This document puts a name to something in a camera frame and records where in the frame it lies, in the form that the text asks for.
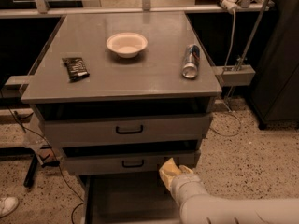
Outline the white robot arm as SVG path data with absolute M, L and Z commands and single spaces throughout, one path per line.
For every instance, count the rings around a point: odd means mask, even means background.
M 231 200 L 210 195 L 189 168 L 171 160 L 159 170 L 182 224 L 299 224 L 298 199 Z

